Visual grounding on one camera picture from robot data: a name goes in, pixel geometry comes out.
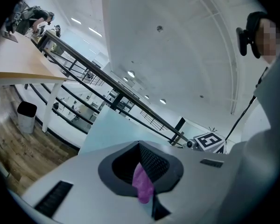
person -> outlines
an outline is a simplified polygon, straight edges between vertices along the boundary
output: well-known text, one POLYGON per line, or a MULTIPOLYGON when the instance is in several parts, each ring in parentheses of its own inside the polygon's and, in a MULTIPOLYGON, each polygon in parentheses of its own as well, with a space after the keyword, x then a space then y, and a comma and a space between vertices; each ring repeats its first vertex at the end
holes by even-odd
POLYGON ((13 12, 5 20, 5 28, 7 32, 14 33, 17 27, 17 22, 20 19, 21 13, 25 10, 27 4, 20 0, 13 9, 13 12))
POLYGON ((48 25, 54 20, 54 13, 42 10, 40 7, 31 7, 25 10, 21 15, 21 21, 16 28, 16 31, 25 35, 30 28, 33 32, 37 32, 38 25, 42 22, 47 22, 48 25))
POLYGON ((271 208, 272 186, 280 183, 280 178, 277 180, 280 175, 280 30, 267 14, 255 12, 248 16, 246 34, 248 39, 238 40, 241 55, 245 55, 242 48, 249 41, 254 56, 262 57, 267 64, 254 91, 259 104, 244 127, 250 132, 242 139, 246 142, 235 146, 235 149, 242 147, 237 149, 242 157, 217 215, 216 223, 220 224, 246 223, 236 218, 246 216, 251 210, 259 211, 264 199, 269 200, 267 206, 271 208))
POLYGON ((58 36, 60 38, 61 36, 61 28, 59 25, 55 26, 55 30, 56 30, 56 36, 58 36))
MULTIPOLYGON (((57 37, 61 36, 61 28, 60 25, 56 25, 55 29, 51 29, 49 30, 50 32, 54 33, 57 37)), ((45 50, 50 53, 50 51, 52 50, 53 46, 54 46, 54 42, 52 40, 49 40, 48 43, 45 46, 45 50)))

ceiling light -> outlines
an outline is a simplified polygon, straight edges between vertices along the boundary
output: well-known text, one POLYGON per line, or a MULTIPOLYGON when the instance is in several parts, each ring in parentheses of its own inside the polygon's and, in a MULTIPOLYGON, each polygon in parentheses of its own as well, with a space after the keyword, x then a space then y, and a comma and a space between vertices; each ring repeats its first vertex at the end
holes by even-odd
MULTIPOLYGON (((91 50, 91 49, 89 49, 89 50, 91 50)), ((96 54, 93 50, 91 50, 94 54, 96 54)))
POLYGON ((91 29, 91 28, 89 28, 89 30, 92 31, 92 32, 94 32, 95 34, 98 34, 100 37, 102 37, 102 35, 101 35, 100 33, 98 33, 97 31, 95 31, 95 30, 93 30, 93 29, 91 29))
POLYGON ((77 23, 79 23, 79 24, 81 24, 81 22, 79 22, 78 20, 76 20, 76 19, 73 19, 73 18, 71 18, 73 21, 75 21, 75 22, 77 22, 77 23))
POLYGON ((131 77, 135 78, 135 72, 133 72, 132 70, 129 70, 127 72, 131 77))

black pole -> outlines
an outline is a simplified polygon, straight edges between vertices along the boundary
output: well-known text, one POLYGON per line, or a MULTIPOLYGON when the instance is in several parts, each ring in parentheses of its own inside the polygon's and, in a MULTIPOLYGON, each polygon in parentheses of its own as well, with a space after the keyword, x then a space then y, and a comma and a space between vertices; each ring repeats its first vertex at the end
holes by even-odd
POLYGON ((87 73, 85 74, 85 76, 83 77, 83 79, 82 79, 82 81, 85 79, 85 77, 88 75, 88 73, 89 73, 89 70, 87 71, 87 73))
MULTIPOLYGON (((177 123, 177 125, 175 126, 175 129, 177 131, 179 131, 181 129, 181 127, 184 125, 184 123, 186 123, 186 120, 181 117, 180 121, 177 123)), ((177 134, 173 135, 172 139, 169 140, 169 143, 172 143, 177 137, 177 134)))
POLYGON ((248 107, 242 112, 241 116, 238 118, 238 120, 235 122, 235 124, 233 125, 232 129, 230 130, 229 134, 227 135, 225 141, 227 141, 227 139, 229 138, 229 136, 231 135, 232 131, 235 129, 235 127, 238 125, 239 121, 241 120, 241 118, 244 116, 244 114, 247 112, 247 110, 249 109, 249 107, 252 105, 253 101, 256 99, 255 96, 252 97, 252 99, 249 102, 248 107))
POLYGON ((69 70, 71 70, 71 69, 74 67, 74 65, 76 64, 76 62, 77 62, 77 59, 71 64, 69 70))
POLYGON ((111 104, 110 108, 116 110, 118 103, 123 98, 123 94, 119 93, 118 96, 114 99, 113 103, 111 104))

white pillar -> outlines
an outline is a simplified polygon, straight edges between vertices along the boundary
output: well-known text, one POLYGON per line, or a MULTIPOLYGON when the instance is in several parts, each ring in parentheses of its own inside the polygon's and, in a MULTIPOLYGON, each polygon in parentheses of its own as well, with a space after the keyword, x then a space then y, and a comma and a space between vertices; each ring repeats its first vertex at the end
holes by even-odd
POLYGON ((46 132, 48 129, 48 125, 50 122, 50 115, 51 115, 51 111, 53 108, 53 104, 55 102, 56 96, 58 94, 58 91, 62 85, 63 81, 61 83, 56 83, 54 84, 54 87, 51 91, 47 106, 46 106, 46 111, 45 111, 45 115, 43 117, 43 121, 42 121, 42 131, 46 132))

